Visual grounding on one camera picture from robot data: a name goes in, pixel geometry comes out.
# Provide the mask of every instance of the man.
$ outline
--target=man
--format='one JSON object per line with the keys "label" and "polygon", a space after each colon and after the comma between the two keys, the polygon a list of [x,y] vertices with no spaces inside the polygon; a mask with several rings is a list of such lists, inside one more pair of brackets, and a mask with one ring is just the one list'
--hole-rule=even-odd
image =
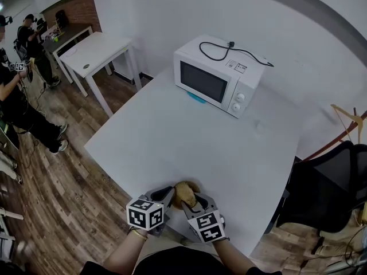
{"label": "man", "polygon": [[32,14],[28,14],[23,21],[23,25],[18,28],[17,39],[27,50],[28,57],[34,58],[34,64],[37,65],[41,76],[49,87],[55,87],[60,83],[60,79],[52,77],[50,61],[46,57],[43,47],[38,42],[38,31],[34,31],[32,29],[33,22],[34,16]]}
{"label": "man", "polygon": [[[5,17],[0,15],[0,41],[5,36],[6,25]],[[56,126],[48,122],[28,103],[27,97],[18,87],[18,83],[30,72],[29,66],[26,69],[14,75],[6,64],[0,64],[0,106],[3,119],[29,131],[48,147],[51,153],[57,154],[68,146],[67,140],[60,141],[61,134],[65,132],[68,125]]]}

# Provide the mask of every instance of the white microwave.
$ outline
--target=white microwave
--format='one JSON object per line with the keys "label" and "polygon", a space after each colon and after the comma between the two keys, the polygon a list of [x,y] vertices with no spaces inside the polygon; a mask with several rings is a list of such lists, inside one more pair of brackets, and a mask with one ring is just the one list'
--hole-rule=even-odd
{"label": "white microwave", "polygon": [[[221,39],[203,35],[179,48],[174,53],[175,83],[239,118],[259,85],[265,67],[234,50],[222,61],[211,60],[200,51],[202,42],[227,46]],[[213,58],[223,58],[226,53],[225,49],[209,44],[202,44],[202,49]]]}

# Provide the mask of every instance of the desk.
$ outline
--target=desk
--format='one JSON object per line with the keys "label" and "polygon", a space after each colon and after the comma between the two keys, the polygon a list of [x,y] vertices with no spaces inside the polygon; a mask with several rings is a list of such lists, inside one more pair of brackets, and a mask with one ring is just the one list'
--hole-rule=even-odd
{"label": "desk", "polygon": [[142,84],[136,67],[133,49],[130,48],[130,45],[131,40],[128,38],[114,37],[109,34],[95,32],[60,57],[60,60],[67,66],[82,94],[85,97],[88,95],[80,84],[79,79],[76,77],[75,72],[87,80],[94,95],[97,97],[97,100],[109,117],[111,117],[113,113],[94,82],[93,75],[103,67],[105,67],[107,73],[111,75],[112,72],[108,63],[126,52],[127,62],[129,68],[132,70],[136,88],[140,90]]}
{"label": "desk", "polygon": [[74,23],[71,25],[66,26],[62,29],[64,34],[62,36],[59,36],[58,42],[54,42],[52,40],[46,40],[42,46],[45,48],[47,52],[53,55],[55,57],[58,65],[60,66],[61,70],[67,77],[68,81],[72,84],[73,80],[71,79],[69,73],[65,69],[65,66],[61,63],[60,58],[58,57],[57,52],[60,51],[61,48],[66,46],[71,41],[75,40],[78,36],[83,34],[84,32],[88,32],[89,34],[92,34],[92,28],[87,23]]}
{"label": "desk", "polygon": [[[192,180],[226,219],[231,242],[249,255],[286,186],[300,135],[298,109],[259,85],[241,119],[199,103],[166,69],[85,145],[129,195]],[[183,211],[168,225],[195,239]]]}

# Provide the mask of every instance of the wooden hanger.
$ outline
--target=wooden hanger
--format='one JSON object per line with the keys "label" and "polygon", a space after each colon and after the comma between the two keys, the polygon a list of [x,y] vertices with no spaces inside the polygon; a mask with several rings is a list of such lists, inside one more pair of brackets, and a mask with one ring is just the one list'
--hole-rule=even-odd
{"label": "wooden hanger", "polygon": [[334,108],[334,110],[335,110],[336,114],[338,115],[341,123],[343,124],[344,129],[345,129],[346,133],[348,134],[348,137],[349,137],[350,141],[352,141],[352,139],[350,138],[349,131],[347,130],[347,128],[345,127],[345,125],[342,121],[342,119],[340,118],[340,115],[339,115],[338,111],[340,113],[343,113],[345,116],[349,117],[350,119],[352,119],[355,123],[357,123],[357,127],[358,127],[358,144],[360,144],[361,143],[361,134],[362,134],[362,129],[363,129],[363,119],[362,119],[362,117],[358,116],[358,115],[351,115],[348,112],[346,112],[345,110],[343,110],[342,108],[340,108],[339,106],[336,106],[335,104],[332,104],[331,106]]}

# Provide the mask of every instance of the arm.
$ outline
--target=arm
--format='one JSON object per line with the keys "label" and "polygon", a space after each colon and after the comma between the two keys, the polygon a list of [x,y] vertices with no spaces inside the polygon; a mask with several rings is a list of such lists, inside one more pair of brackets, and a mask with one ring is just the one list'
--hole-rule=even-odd
{"label": "arm", "polygon": [[[137,232],[144,237],[147,236],[145,230],[138,229]],[[118,274],[131,275],[144,243],[143,238],[131,231],[119,247],[106,259],[103,266]]]}
{"label": "arm", "polygon": [[237,250],[227,239],[214,241],[213,245],[222,263],[234,274],[245,275],[252,267],[256,267],[243,253]]}
{"label": "arm", "polygon": [[21,75],[18,73],[8,84],[4,85],[4,83],[0,84],[0,101],[4,101],[8,95],[13,91],[15,86],[18,84],[19,80],[21,80]]}
{"label": "arm", "polygon": [[28,41],[33,41],[34,38],[36,38],[38,36],[38,30],[36,30],[33,34],[31,34],[29,37],[28,37]]}

